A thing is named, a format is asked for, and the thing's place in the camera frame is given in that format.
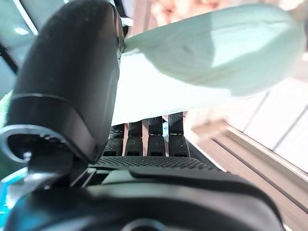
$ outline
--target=white fabric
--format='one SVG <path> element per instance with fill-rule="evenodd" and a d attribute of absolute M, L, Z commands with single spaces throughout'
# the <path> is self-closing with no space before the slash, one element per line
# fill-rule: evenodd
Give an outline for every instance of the white fabric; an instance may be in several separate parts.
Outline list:
<path fill-rule="evenodd" d="M 265 4 L 227 8 L 125 41 L 113 125 L 265 90 L 302 54 L 303 23 Z"/>

